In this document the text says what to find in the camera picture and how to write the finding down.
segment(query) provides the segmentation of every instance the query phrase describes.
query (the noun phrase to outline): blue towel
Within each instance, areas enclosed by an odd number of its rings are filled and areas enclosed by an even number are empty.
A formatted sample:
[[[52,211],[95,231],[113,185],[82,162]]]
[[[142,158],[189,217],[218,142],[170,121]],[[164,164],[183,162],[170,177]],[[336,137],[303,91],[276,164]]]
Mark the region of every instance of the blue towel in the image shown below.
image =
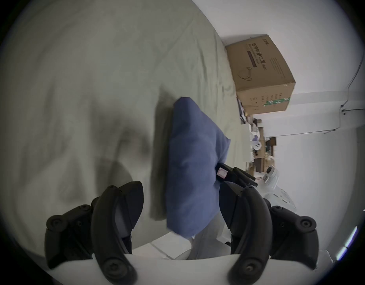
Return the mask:
[[[215,166],[224,163],[230,140],[189,97],[174,104],[166,183],[166,222],[187,238],[219,211]]]

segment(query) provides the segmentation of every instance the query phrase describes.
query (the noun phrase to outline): box label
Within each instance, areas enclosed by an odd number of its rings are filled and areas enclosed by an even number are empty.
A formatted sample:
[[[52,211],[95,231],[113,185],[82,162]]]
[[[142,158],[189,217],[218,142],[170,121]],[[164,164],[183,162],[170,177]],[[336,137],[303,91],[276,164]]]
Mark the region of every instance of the box label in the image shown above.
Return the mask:
[[[263,107],[274,105],[277,103],[288,102],[290,99],[291,99],[290,97],[286,97],[286,98],[282,98],[282,99],[268,100],[265,104],[263,104]]]

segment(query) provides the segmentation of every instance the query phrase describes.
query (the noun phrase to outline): wrinkled bed sheet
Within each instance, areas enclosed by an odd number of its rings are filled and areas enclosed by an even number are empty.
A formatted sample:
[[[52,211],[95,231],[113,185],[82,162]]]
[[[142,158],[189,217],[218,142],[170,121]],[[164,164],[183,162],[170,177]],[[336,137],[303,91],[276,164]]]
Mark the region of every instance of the wrinkled bed sheet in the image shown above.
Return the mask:
[[[227,54],[191,0],[33,0],[0,51],[0,211],[26,249],[110,185],[141,181],[133,247],[168,232],[173,103],[191,97],[247,151]]]

